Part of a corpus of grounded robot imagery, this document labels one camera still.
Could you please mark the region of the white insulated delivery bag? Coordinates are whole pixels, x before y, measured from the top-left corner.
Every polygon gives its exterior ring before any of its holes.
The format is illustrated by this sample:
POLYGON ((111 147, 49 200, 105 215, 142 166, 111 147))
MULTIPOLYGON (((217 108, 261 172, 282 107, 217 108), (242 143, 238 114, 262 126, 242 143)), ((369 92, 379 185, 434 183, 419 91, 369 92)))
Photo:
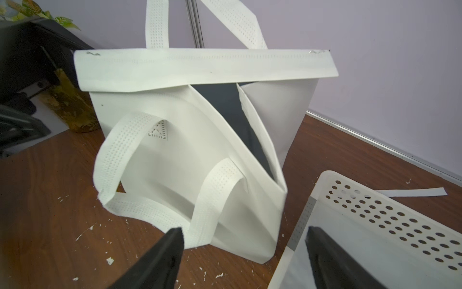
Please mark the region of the white insulated delivery bag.
POLYGON ((243 48, 171 48, 168 1, 148 1, 145 48, 74 53, 105 136, 93 182, 114 215, 263 264, 288 193, 283 162, 319 79, 338 70, 328 50, 268 49, 241 1, 205 6, 243 48))

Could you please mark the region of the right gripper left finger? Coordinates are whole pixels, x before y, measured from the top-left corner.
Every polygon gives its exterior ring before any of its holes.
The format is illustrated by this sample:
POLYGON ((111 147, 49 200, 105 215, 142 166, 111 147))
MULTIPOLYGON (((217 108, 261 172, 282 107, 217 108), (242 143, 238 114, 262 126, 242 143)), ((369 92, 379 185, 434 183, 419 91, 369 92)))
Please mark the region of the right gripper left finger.
POLYGON ((170 229, 124 275, 110 285, 110 288, 174 288, 183 251, 184 236, 182 229, 170 229))

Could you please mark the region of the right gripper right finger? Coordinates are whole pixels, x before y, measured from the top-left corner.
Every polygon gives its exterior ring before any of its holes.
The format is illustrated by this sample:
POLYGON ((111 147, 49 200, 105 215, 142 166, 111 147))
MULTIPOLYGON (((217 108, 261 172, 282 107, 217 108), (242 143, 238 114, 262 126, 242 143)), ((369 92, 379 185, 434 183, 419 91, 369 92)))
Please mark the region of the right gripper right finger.
POLYGON ((384 288, 322 228, 310 226, 305 243, 318 289, 384 288))

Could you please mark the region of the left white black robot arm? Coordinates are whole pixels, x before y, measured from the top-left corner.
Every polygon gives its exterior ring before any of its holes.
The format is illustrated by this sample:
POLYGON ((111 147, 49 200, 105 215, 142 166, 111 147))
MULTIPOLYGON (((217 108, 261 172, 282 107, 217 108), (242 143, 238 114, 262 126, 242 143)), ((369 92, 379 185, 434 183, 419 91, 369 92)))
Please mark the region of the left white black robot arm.
POLYGON ((77 85, 73 53, 91 47, 54 20, 1 22, 1 151, 50 135, 31 98, 60 84, 62 69, 77 85))

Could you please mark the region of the white perforated plastic basket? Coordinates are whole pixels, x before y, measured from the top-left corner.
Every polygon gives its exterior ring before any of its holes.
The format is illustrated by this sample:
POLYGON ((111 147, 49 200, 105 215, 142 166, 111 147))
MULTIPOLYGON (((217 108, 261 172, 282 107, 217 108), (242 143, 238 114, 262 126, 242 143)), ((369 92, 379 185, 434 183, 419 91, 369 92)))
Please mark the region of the white perforated plastic basket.
POLYGON ((304 243, 311 226, 324 230, 389 289, 459 289, 462 236, 337 172, 323 172, 269 283, 312 289, 304 243))

